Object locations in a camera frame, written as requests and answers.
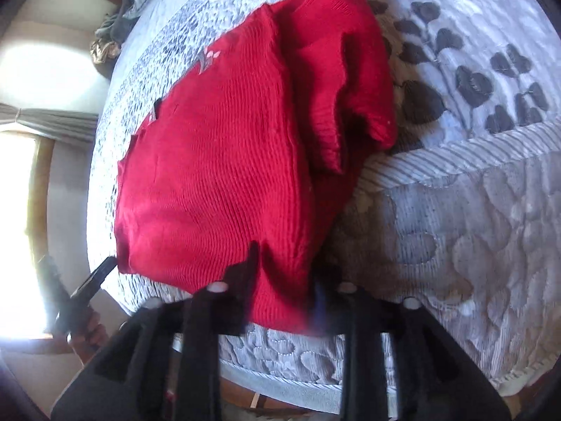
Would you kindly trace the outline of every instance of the hand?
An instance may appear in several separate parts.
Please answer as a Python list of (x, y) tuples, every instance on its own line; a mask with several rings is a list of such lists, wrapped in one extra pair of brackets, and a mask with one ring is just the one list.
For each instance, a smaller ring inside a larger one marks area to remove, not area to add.
[(99, 313), (94, 310), (92, 312), (86, 327), (86, 333), (73, 333), (68, 340), (68, 344), (78, 355), (83, 365), (92, 358), (99, 347), (104, 346), (109, 341), (105, 326), (99, 322)]

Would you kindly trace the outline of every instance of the wall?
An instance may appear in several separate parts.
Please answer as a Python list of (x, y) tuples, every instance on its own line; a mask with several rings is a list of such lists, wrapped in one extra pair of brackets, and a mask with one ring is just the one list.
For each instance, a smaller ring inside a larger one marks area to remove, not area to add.
[[(91, 152), (68, 144), (54, 145), (47, 196), (47, 235), (49, 253), (61, 273), (61, 280), (74, 291), (89, 275), (86, 247), (86, 208), (88, 204)], [(105, 291), (92, 299), (109, 334), (128, 318)], [(23, 389), (45, 413), (81, 369), (72, 354), (47, 356), (3, 352), (6, 364)]]
[(0, 101), (99, 114), (109, 81), (89, 46), (114, 8), (106, 0), (27, 0), (0, 40)]

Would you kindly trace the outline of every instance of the red sweater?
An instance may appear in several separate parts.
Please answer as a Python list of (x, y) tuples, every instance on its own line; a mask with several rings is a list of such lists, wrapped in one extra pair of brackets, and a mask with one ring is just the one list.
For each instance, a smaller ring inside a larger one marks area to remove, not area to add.
[(226, 33), (119, 163), (119, 269), (191, 293), (262, 247), (252, 321), (306, 329), (308, 274), (365, 158), (396, 140), (366, 0), (284, 0)]

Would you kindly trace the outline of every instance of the window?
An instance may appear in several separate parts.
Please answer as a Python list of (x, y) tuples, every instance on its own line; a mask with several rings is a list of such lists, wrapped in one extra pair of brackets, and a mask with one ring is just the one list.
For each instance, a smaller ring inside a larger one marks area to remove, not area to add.
[(41, 337), (47, 316), (35, 261), (47, 249), (53, 142), (0, 133), (0, 337)]

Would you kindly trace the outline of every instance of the white quilted blanket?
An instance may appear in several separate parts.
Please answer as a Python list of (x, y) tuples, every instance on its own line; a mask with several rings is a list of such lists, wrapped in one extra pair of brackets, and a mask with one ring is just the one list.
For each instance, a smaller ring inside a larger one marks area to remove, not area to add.
[[(115, 251), (117, 161), (130, 135), (204, 46), (265, 1), (277, 0), (151, 1), (97, 130), (92, 267)], [(370, 1), (400, 139), (366, 163), (324, 256), (378, 297), (417, 296), (498, 389), (515, 392), (561, 348), (561, 41), (535, 0)], [(129, 311), (150, 296), (186, 295), (116, 273), (104, 287)], [(252, 326), (222, 337), (221, 358), (228, 369), (296, 382), (295, 393), (339, 390), (343, 340)]]

